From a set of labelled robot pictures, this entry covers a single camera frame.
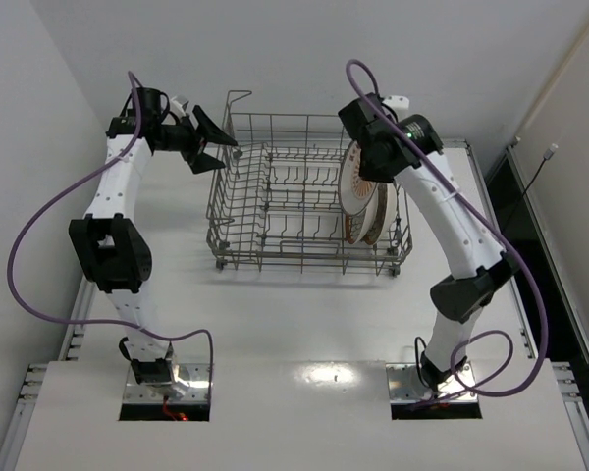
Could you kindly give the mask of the floral plate orange rim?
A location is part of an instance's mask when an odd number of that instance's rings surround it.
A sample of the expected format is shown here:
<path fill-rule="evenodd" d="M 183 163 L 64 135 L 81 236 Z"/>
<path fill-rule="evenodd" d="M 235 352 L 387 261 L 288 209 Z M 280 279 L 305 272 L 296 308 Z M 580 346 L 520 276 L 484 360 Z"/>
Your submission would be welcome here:
<path fill-rule="evenodd" d="M 374 216 L 362 211 L 357 215 L 345 215 L 345 237 L 349 244 L 360 242 L 369 231 Z"/>
<path fill-rule="evenodd" d="M 374 245 L 388 231 L 397 216 L 398 196 L 393 183 L 379 183 L 377 189 L 377 207 L 373 223 L 363 240 Z"/>

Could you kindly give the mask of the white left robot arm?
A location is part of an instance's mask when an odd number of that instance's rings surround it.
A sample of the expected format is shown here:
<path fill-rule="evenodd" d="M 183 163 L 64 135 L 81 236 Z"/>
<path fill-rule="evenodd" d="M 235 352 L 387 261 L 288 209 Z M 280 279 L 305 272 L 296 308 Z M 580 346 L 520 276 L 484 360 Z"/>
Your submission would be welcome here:
<path fill-rule="evenodd" d="M 180 366 L 173 343 L 156 334 L 157 310 L 150 293 L 151 250 L 134 223 L 145 170 L 157 151 L 178 152 L 194 174 L 224 168 L 209 144 L 237 146 L 200 106 L 174 98 L 170 109 L 144 105 L 112 120 L 107 159 L 84 216 L 69 224 L 69 236 L 84 276 L 105 293 L 127 337 L 119 344 L 141 385 L 174 394 Z"/>

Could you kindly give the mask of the floral plate orange rim front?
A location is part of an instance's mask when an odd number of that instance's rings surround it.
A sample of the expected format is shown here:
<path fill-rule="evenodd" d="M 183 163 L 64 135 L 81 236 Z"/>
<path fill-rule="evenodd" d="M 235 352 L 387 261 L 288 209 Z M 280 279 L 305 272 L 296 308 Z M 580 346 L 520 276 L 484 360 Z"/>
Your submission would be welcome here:
<path fill-rule="evenodd" d="M 374 216 L 362 211 L 357 215 L 345 215 L 345 237 L 349 244 L 360 242 L 369 231 Z"/>

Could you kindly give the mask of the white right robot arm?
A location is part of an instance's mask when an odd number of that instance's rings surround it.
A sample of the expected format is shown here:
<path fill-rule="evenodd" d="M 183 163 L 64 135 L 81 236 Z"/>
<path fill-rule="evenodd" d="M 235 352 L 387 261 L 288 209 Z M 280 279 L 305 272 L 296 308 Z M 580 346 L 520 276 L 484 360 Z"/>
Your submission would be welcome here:
<path fill-rule="evenodd" d="M 460 202 L 460 190 L 442 140 L 431 123 L 413 114 L 399 121 L 408 141 L 402 142 L 368 103 L 380 104 L 374 93 L 357 98 L 338 116 L 348 136 L 360 147 L 360 176 L 375 183 L 397 183 L 425 218 L 446 256 L 450 273 L 431 287 L 437 309 L 431 339 L 420 358 L 420 376 L 431 389 L 466 360 L 467 341 L 494 293 L 517 269 L 503 246 Z"/>

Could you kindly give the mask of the orange sunburst glass plate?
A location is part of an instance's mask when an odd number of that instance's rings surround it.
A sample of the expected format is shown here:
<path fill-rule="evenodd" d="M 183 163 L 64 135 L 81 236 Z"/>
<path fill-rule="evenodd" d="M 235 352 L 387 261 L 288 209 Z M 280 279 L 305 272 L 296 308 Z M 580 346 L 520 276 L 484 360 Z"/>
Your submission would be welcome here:
<path fill-rule="evenodd" d="M 377 183 L 367 181 L 359 174 L 361 149 L 353 140 L 343 156 L 338 180 L 338 196 L 341 208 L 353 216 L 363 211 L 377 188 Z"/>

